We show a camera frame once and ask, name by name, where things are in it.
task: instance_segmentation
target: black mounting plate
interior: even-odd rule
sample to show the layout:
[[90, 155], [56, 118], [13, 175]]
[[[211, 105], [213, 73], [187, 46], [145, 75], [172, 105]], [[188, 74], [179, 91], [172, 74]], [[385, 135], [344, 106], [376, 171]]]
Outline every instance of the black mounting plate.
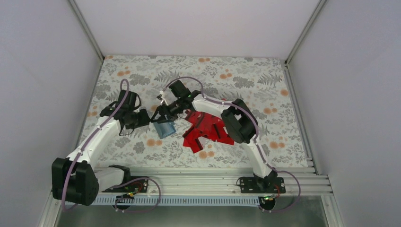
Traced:
[[265, 190], [258, 186], [255, 177], [240, 177], [237, 180], [237, 185], [241, 188], [241, 193], [247, 194], [278, 193], [275, 185], [279, 187], [281, 194], [286, 193], [286, 186], [282, 177], [276, 177], [273, 182], [271, 182], [270, 187]]
[[[130, 180], [128, 181], [132, 181], [134, 179], [140, 178], [140, 177], [144, 177], [144, 176], [131, 176]], [[146, 193], [148, 191], [148, 180], [138, 180], [135, 182], [139, 182], [141, 183], [142, 189], [140, 190], [141, 193]], [[136, 188], [139, 188], [139, 185], [136, 184], [135, 182], [133, 182], [132, 184], [129, 184], [125, 187], [121, 187], [121, 188], [109, 188], [104, 190], [103, 192], [121, 192], [121, 193], [127, 193], [127, 192], [133, 192], [135, 191]]]

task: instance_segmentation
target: tabletop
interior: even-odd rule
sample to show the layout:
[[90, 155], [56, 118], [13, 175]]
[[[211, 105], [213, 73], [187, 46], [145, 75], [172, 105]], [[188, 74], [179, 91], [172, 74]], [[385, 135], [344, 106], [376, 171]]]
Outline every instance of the tabletop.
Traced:
[[[106, 56], [81, 141], [97, 122], [100, 111], [116, 101], [120, 81], [128, 79], [130, 90], [139, 94], [142, 108], [152, 116], [156, 99], [166, 84], [180, 76], [191, 76], [204, 84], [205, 94], [218, 99], [245, 101], [259, 123], [261, 144], [275, 167], [307, 167], [293, 106], [279, 59], [187, 56]], [[190, 79], [182, 82], [189, 90], [200, 90]], [[174, 101], [171, 93], [166, 100]], [[160, 139], [155, 127], [135, 129], [128, 136], [116, 136], [100, 155], [98, 166], [130, 167], [251, 167], [240, 144], [228, 145], [206, 140], [204, 149], [193, 154], [183, 146], [182, 135], [191, 124], [175, 121], [177, 132]]]

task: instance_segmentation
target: gray wall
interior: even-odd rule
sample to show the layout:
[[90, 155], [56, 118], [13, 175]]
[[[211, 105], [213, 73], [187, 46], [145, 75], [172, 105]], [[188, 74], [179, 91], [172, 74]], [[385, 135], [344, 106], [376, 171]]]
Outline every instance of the gray wall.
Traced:
[[401, 223], [401, 2], [330, 0], [290, 63], [346, 226]]
[[66, 0], [3, 1], [0, 17], [0, 226], [36, 226], [100, 60]]

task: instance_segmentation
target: purple cable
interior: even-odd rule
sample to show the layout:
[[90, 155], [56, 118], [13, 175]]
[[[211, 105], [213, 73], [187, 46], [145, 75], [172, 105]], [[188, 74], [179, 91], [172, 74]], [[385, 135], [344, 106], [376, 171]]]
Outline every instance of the purple cable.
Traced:
[[70, 181], [72, 169], [74, 168], [75, 164], [77, 163], [77, 160], [78, 160], [79, 156], [81, 156], [82, 152], [85, 150], [85, 148], [87, 147], [87, 145], [89, 144], [89, 142], [93, 139], [93, 137], [96, 135], [96, 133], [97, 133], [98, 131], [100, 131], [100, 129], [101, 129], [104, 125], [106, 125], [107, 122], [108, 122], [111, 118], [114, 117], [114, 115], [117, 113], [117, 111], [121, 108], [122, 104], [124, 103], [125, 98], [128, 96], [128, 92], [130, 91], [130, 83], [128, 82], [127, 79], [122, 79], [122, 80], [121, 80], [121, 83], [120, 83], [120, 90], [122, 90], [122, 85], [123, 85], [124, 82], [127, 84], [127, 90], [126, 90], [126, 92], [125, 92], [125, 94], [124, 94], [124, 97], [122, 98], [121, 102], [118, 104], [118, 106], [116, 107], [116, 109], [112, 112], [112, 114], [111, 114], [103, 123], [100, 124], [100, 127], [99, 127], [99, 128], [96, 128], [96, 129], [93, 131], [93, 133], [90, 134], [90, 135], [87, 137], [86, 141], [84, 142], [84, 144], [83, 144], [82, 147], [81, 147], [81, 152], [79, 152], [79, 153], [77, 154], [77, 156], [75, 156], [74, 160], [73, 160], [72, 163], [71, 163], [70, 168], [68, 169], [67, 177], [65, 178], [64, 186], [63, 186], [63, 191], [62, 191], [62, 195], [61, 195], [61, 208], [62, 208], [63, 211], [72, 210], [73, 208], [75, 208], [75, 207], [78, 205], [78, 204], [76, 203], [76, 204], [74, 204], [72, 207], [70, 207], [69, 209], [67, 209], [67, 208], [65, 207], [65, 197], [66, 197], [66, 195], [67, 195], [68, 182]]
[[297, 179], [292, 173], [290, 173], [290, 172], [288, 172], [288, 171], [285, 171], [285, 170], [278, 171], [276, 168], [272, 167], [271, 165], [269, 165], [269, 164], [267, 163], [266, 159], [263, 157], [262, 149], [259, 147], [259, 143], [258, 143], [257, 140], [256, 140], [256, 139], [258, 138], [258, 136], [259, 136], [258, 124], [256, 123], [255, 119], [251, 116], [251, 114], [248, 113], [248, 112], [247, 112], [246, 110], [244, 110], [243, 108], [241, 108], [241, 107], [239, 107], [239, 106], [237, 106], [237, 105], [235, 105], [235, 104], [226, 103], [226, 102], [219, 102], [219, 101], [213, 100], [213, 99], [211, 99], [211, 98], [208, 98], [208, 97], [205, 95], [205, 93], [203, 92], [203, 84], [202, 84], [202, 82], [199, 81], [198, 79], [194, 78], [194, 77], [179, 77], [179, 78], [173, 79], [173, 80], [170, 81], [170, 83], [168, 83], [167, 86], [163, 89], [163, 92], [168, 88], [168, 86], [170, 86], [172, 83], [174, 83], [175, 81], [177, 81], [177, 80], [179, 80], [179, 79], [193, 79], [193, 80], [195, 80], [196, 82], [198, 82], [198, 83], [200, 84], [200, 89], [201, 89], [200, 92], [201, 92], [201, 94], [202, 94], [202, 97], [203, 97], [205, 100], [208, 100], [208, 101], [210, 101], [210, 102], [212, 102], [212, 103], [216, 103], [216, 104], [219, 104], [219, 105], [229, 105], [229, 106], [232, 106], [232, 107], [234, 107], [234, 108], [237, 108], [238, 110], [240, 110], [241, 112], [243, 112], [243, 113], [252, 121], [252, 124], [253, 124], [254, 127], [255, 127], [255, 138], [253, 139], [253, 141], [255, 142], [256, 147], [258, 148], [259, 155], [261, 156], [262, 161], [265, 163], [265, 165], [267, 165], [267, 167], [269, 167], [271, 170], [273, 170], [273, 171], [276, 172], [276, 173], [286, 173], [286, 174], [289, 174], [291, 177], [294, 178], [294, 180], [296, 181], [296, 183], [297, 183], [297, 185], [298, 185], [298, 196], [297, 196], [297, 198], [295, 199], [295, 201], [294, 201], [291, 205], [289, 205], [288, 207], [286, 207], [286, 208], [284, 208], [284, 209], [274, 210], [274, 211], [271, 211], [271, 210], [270, 210], [270, 213], [278, 213], [278, 212], [286, 211], [286, 210], [288, 210], [289, 208], [291, 208], [292, 206], [294, 206], [294, 205], [299, 201], [299, 199], [301, 198], [301, 184], [299, 183], [298, 179]]
[[121, 188], [121, 187], [127, 186], [127, 185], [129, 185], [129, 184], [131, 184], [131, 183], [133, 183], [135, 181], [140, 181], [140, 180], [150, 180], [151, 182], [153, 182], [156, 185], [157, 189], [159, 190], [159, 198], [157, 199], [156, 204], [153, 207], [151, 207], [150, 209], [148, 209], [148, 210], [127, 210], [127, 211], [125, 211], [125, 210], [118, 209], [117, 208], [117, 203], [119, 203], [121, 200], [130, 199], [130, 198], [119, 198], [119, 199], [117, 199], [115, 201], [115, 204], [114, 204], [114, 208], [115, 208], [116, 211], [119, 210], [122, 213], [147, 213], [147, 212], [150, 212], [150, 211], [154, 210], [159, 205], [161, 197], [162, 197], [162, 191], [160, 189], [159, 184], [155, 180], [153, 180], [152, 178], [140, 177], [140, 178], [136, 178], [136, 179], [133, 179], [131, 181], [128, 181], [127, 183], [123, 183], [123, 184], [120, 184], [120, 185], [117, 185], [117, 186], [113, 186], [111, 188]]

